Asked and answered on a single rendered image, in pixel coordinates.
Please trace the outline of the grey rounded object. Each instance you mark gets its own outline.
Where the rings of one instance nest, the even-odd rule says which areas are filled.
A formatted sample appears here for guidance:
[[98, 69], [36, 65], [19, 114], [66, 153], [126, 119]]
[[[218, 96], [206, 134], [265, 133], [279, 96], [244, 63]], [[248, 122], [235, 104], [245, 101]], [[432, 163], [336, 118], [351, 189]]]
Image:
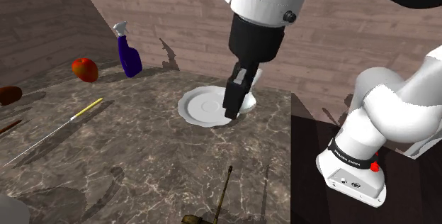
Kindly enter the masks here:
[[0, 194], [0, 224], [29, 224], [30, 212], [24, 202]]

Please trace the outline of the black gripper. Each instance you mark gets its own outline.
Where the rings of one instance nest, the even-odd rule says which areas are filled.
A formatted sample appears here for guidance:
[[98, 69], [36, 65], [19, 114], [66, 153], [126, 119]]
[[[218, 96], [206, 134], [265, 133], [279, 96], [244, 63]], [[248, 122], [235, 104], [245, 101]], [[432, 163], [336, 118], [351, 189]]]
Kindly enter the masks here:
[[245, 21], [236, 13], [233, 15], [229, 49], [239, 61], [235, 64], [225, 87], [222, 107], [225, 109], [226, 118], [237, 118], [259, 63], [270, 62], [276, 57], [284, 35], [284, 26], [259, 26]]

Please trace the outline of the olive long-handled tool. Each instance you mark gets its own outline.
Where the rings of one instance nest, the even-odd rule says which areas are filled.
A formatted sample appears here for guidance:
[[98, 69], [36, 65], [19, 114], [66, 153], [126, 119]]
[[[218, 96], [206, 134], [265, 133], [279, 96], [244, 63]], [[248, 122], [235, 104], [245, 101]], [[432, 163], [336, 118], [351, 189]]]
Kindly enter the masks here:
[[224, 185], [224, 188], [222, 190], [222, 194], [221, 194], [218, 206], [217, 206], [217, 211], [215, 213], [215, 217], [213, 219], [213, 222], [206, 221], [201, 216], [185, 215], [181, 219], [181, 224], [217, 224], [218, 218], [219, 218], [219, 214], [220, 214], [220, 211], [221, 211], [221, 208], [222, 208], [222, 203], [224, 201], [225, 193], [226, 193], [226, 190], [227, 190], [227, 185], [229, 183], [230, 175], [232, 173], [232, 169], [233, 169], [233, 167], [232, 167], [232, 165], [230, 165], [228, 170], [227, 170], [227, 179], [225, 181], [225, 185]]

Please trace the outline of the red apple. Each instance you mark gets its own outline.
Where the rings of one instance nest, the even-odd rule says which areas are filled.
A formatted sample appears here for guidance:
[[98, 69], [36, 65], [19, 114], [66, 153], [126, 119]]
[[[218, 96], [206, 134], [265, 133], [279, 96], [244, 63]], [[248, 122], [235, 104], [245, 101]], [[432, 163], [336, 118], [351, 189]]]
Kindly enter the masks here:
[[88, 58], [79, 58], [72, 63], [72, 71], [83, 82], [95, 82], [98, 79], [98, 67]]

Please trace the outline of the brown round object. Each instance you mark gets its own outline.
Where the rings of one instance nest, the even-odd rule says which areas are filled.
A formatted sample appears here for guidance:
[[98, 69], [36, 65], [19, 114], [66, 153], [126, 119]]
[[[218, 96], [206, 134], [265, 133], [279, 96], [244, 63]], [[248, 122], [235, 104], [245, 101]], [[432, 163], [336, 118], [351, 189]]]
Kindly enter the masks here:
[[7, 106], [21, 99], [23, 92], [17, 86], [5, 86], [0, 88], [0, 105]]

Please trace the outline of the yellow-handled thin skewer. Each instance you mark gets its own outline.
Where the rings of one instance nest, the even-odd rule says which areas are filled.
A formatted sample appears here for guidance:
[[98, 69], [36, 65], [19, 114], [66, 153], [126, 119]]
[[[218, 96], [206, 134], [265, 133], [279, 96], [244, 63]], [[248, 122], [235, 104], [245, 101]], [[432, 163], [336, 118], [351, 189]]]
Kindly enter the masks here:
[[93, 103], [89, 104], [87, 107], [81, 109], [78, 113], [76, 113], [75, 115], [73, 115], [67, 122], [63, 123], [60, 127], [54, 129], [51, 133], [48, 133], [46, 136], [44, 136], [43, 138], [41, 138], [39, 141], [35, 142], [34, 144], [32, 144], [30, 147], [28, 147], [26, 150], [22, 151], [21, 153], [19, 153], [18, 155], [16, 155], [13, 159], [11, 159], [10, 161], [8, 161], [6, 164], [4, 164], [2, 167], [6, 167], [8, 165], [10, 165], [10, 163], [14, 162], [15, 160], [17, 160], [19, 157], [23, 156], [25, 153], [29, 152], [30, 150], [32, 150], [35, 146], [39, 145], [40, 143], [42, 143], [43, 141], [45, 141], [46, 139], [48, 139], [51, 135], [54, 135], [58, 130], [61, 130], [63, 127], [65, 127], [65, 125], [67, 125], [68, 123], [71, 123], [74, 119], [78, 118], [79, 116], [81, 116], [82, 114], [86, 113], [88, 110], [90, 110], [91, 108], [93, 108], [95, 105], [99, 104], [100, 102], [102, 102], [103, 98], [99, 98], [97, 100], [95, 100]]

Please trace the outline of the blue spray bottle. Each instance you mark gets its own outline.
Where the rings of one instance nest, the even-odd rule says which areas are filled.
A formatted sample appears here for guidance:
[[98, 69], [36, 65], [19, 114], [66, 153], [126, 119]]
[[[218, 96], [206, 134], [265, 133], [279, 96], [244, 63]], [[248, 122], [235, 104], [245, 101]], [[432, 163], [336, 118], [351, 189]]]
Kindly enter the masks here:
[[120, 63], [124, 69], [125, 75], [129, 78], [134, 77], [142, 71], [142, 61], [139, 52], [128, 45], [125, 34], [127, 21], [116, 23], [113, 30], [118, 34], [118, 53]]

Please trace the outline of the brown stick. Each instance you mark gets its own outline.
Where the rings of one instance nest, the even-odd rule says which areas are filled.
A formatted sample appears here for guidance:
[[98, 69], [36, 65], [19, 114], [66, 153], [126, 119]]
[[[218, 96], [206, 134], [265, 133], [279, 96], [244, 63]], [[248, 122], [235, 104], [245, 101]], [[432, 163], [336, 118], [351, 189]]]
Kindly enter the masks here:
[[23, 120], [17, 120], [9, 125], [7, 125], [6, 127], [0, 129], [0, 135], [5, 133], [6, 131], [12, 129], [13, 127], [15, 127], [16, 125], [18, 125], [19, 123], [21, 123]]

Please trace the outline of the white plate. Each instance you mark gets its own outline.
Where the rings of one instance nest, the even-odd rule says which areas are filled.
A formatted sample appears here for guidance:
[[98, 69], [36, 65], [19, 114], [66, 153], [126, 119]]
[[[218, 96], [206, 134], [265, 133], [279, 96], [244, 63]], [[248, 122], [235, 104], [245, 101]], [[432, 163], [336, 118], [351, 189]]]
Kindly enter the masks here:
[[227, 125], [232, 120], [225, 117], [224, 95], [221, 86], [197, 87], [178, 101], [178, 113], [187, 123], [204, 128]]

